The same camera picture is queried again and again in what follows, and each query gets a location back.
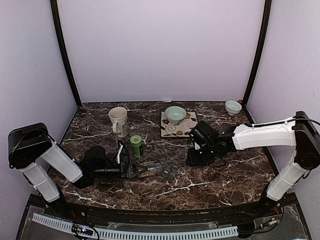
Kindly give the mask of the clear pill bottle green label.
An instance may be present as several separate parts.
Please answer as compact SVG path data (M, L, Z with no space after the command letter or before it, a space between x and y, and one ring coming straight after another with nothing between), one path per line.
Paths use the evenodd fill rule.
M144 178L154 176L162 171L162 165L160 163L151 162L151 163L144 163L142 166L146 167L146 171L140 173L137 177Z

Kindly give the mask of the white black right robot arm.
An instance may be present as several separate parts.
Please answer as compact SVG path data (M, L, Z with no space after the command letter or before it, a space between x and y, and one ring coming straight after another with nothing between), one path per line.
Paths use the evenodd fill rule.
M232 125L222 132L202 120L188 134L195 146L188 150L186 164L190 167L209 166L218 157L251 148L294 147L289 162L268 185L266 198L255 205L255 213L266 217L274 210L274 202L279 201L307 172L319 167L320 134L314 126L316 123L304 111L280 121Z

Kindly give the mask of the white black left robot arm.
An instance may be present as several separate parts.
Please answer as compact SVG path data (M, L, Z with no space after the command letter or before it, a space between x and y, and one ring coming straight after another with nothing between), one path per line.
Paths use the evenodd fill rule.
M71 158L50 136L47 126L40 122L12 130L8 134L8 162L11 169L19 170L30 184L51 203L51 210L60 218L67 218L70 206L62 199L58 186L40 165L44 161L78 189L94 184L95 179L132 179L149 170L145 164L130 159L122 141L118 151L109 159L105 148L93 146L84 152L80 162Z

